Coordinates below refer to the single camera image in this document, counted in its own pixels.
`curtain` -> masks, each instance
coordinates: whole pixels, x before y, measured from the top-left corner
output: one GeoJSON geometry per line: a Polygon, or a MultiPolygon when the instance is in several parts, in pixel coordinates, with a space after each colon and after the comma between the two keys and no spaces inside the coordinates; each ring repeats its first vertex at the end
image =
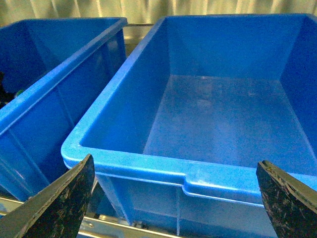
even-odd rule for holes
{"type": "Polygon", "coordinates": [[[124,16],[155,23],[166,15],[317,14],[317,0],[0,0],[0,25],[27,18],[124,16]]]}

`bin bottom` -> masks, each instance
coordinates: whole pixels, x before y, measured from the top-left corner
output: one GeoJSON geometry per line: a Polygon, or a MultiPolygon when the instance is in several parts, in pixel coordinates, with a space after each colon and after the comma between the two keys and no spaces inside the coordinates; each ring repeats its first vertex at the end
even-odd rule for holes
{"type": "Polygon", "coordinates": [[[143,154],[316,174],[316,158],[278,80],[171,75],[143,154]]]}

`bin wall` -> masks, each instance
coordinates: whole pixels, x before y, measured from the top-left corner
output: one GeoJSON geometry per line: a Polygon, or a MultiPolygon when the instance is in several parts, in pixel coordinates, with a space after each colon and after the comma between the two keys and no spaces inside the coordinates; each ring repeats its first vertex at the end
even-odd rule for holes
{"type": "Polygon", "coordinates": [[[280,81],[316,153],[317,25],[315,21],[315,17],[305,18],[280,81]]]}
{"type": "Polygon", "coordinates": [[[302,16],[171,17],[170,72],[278,80],[302,21],[302,16]]]}

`plastic storage crate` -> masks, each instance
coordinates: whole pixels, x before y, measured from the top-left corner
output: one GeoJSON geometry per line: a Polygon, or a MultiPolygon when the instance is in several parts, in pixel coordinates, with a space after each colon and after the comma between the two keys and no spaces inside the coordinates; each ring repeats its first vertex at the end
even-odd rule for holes
{"type": "Polygon", "coordinates": [[[117,213],[180,235],[276,237],[256,177],[269,160],[317,188],[317,21],[166,17],[62,146],[91,153],[117,213]]]}
{"type": "Polygon", "coordinates": [[[66,167],[60,147],[125,61],[126,18],[24,20],[0,28],[0,184],[19,200],[66,167]]]}

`dark object in bin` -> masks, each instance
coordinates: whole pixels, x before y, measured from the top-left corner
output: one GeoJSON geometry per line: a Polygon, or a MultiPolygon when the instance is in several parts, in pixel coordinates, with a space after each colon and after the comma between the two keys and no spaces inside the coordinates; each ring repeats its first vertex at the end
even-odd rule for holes
{"type": "Polygon", "coordinates": [[[317,237],[317,192],[269,161],[258,163],[263,204],[279,238],[317,237]]]}
{"type": "Polygon", "coordinates": [[[0,219],[1,238],[75,238],[95,178],[91,155],[0,219]]]}
{"type": "Polygon", "coordinates": [[[7,93],[2,85],[4,73],[0,71],[0,109],[14,99],[13,93],[7,93]]]}

